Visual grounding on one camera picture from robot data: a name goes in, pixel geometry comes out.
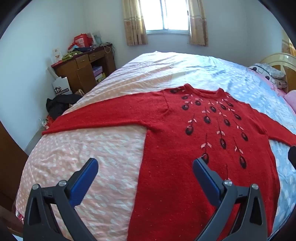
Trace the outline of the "red knitted sweater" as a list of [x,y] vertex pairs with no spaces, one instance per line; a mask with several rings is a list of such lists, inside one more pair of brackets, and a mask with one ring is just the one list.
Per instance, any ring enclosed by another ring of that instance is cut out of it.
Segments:
[[280,181],[270,140],[295,135],[223,89],[186,84],[100,101],[58,117],[47,133],[139,125],[147,128],[128,240],[193,240],[214,212],[192,172],[202,157],[223,179],[258,184],[273,229]]

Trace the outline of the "black clothes pile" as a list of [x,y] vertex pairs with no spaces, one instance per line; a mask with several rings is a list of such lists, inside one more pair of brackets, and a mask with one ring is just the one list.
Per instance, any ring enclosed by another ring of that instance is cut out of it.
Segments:
[[81,98],[82,96],[78,94],[62,94],[54,97],[53,99],[48,98],[46,102],[46,110],[49,116],[55,121],[70,108],[70,105],[74,105]]

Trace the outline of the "pink blue dotted bedsheet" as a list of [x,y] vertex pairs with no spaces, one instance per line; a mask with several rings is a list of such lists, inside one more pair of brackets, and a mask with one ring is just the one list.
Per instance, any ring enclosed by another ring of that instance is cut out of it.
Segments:
[[[223,89],[234,99],[266,114],[295,135],[295,114],[251,69],[226,60],[191,54],[154,52],[138,56],[85,94],[63,115],[100,101],[191,85]],[[16,196],[16,216],[23,219],[34,184],[42,187],[67,180],[89,158],[99,171],[77,212],[97,240],[128,240],[147,128],[139,125],[82,128],[47,133],[32,150]],[[295,207],[295,168],[290,146],[270,140],[280,181],[274,235]]]

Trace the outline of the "pink fluffy blanket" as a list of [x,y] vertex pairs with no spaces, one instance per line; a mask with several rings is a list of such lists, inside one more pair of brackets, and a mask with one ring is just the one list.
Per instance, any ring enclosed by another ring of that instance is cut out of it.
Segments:
[[284,96],[284,99],[296,113],[296,90],[291,90]]

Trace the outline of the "grey patterned pillow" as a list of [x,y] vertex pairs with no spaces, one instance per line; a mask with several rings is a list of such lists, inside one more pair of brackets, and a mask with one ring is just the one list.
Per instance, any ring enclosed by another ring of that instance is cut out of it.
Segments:
[[266,63],[255,63],[249,67],[251,70],[255,71],[261,75],[264,80],[269,81],[274,87],[278,89],[285,89],[288,84],[286,80],[286,74],[280,70],[277,70]]

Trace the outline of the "cream wooden headboard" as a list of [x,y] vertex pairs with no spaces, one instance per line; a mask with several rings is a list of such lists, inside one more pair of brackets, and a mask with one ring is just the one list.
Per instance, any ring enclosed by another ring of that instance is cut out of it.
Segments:
[[287,53],[275,53],[265,57],[260,63],[267,63],[285,73],[285,80],[287,81],[287,87],[283,89],[285,93],[295,90],[295,56]]

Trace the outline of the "white paper shopping bag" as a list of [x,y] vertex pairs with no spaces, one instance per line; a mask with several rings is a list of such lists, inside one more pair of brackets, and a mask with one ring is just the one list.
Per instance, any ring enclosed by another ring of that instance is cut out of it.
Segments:
[[67,77],[58,77],[52,85],[56,96],[72,94]]

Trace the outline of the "brown wooden desk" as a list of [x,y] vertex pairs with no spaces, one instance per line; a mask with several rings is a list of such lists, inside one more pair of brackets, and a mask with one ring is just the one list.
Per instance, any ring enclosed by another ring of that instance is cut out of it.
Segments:
[[93,67],[101,66],[106,77],[116,70],[114,47],[111,43],[104,43],[92,51],[75,55],[73,58],[52,65],[58,77],[66,77],[73,93],[82,90],[84,93],[92,90],[96,85]]

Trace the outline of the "green cloth on desk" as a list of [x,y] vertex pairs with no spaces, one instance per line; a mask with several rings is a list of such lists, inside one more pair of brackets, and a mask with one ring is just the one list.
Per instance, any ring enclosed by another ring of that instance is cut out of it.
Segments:
[[62,61],[70,60],[70,59],[73,58],[74,56],[76,56],[76,55],[80,55],[80,54],[82,54],[82,52],[80,52],[80,51],[71,51],[71,52],[68,52],[67,54],[65,54],[65,55],[62,57]]

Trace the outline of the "right beige curtain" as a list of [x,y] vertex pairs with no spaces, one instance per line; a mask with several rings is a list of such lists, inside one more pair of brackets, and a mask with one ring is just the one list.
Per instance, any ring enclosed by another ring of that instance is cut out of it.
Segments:
[[189,33],[190,44],[208,46],[208,30],[202,0],[189,0]]

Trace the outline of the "beige curtain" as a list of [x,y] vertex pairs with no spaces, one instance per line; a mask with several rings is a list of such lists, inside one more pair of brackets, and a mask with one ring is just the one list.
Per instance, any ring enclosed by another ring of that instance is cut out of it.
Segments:
[[123,21],[128,46],[148,44],[144,17],[139,0],[122,0]]
[[208,46],[208,30],[202,0],[189,0],[189,33],[190,44]]

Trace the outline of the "red gift bag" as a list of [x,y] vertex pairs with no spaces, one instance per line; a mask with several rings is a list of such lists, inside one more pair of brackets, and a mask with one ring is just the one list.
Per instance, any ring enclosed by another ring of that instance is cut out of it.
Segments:
[[68,47],[68,50],[74,49],[75,46],[78,48],[88,48],[92,45],[92,38],[87,34],[80,34],[74,37],[72,44]]

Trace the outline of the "left beige curtain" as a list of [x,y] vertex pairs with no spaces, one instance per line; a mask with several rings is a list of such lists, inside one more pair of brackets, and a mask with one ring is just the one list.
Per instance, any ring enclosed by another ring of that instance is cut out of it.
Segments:
[[139,0],[122,0],[123,21],[128,46],[148,44],[144,17]]

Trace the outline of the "white card on wall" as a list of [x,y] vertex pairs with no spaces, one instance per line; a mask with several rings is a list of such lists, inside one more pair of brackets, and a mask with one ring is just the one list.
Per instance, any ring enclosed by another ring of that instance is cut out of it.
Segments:
[[55,48],[52,50],[52,56],[53,56],[53,63],[61,61],[63,57],[59,48]]

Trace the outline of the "window with white frame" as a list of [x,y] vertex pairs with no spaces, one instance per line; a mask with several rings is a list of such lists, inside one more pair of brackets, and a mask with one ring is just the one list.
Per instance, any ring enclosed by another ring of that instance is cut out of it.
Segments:
[[149,34],[188,34],[189,6],[185,0],[140,1],[144,24]]

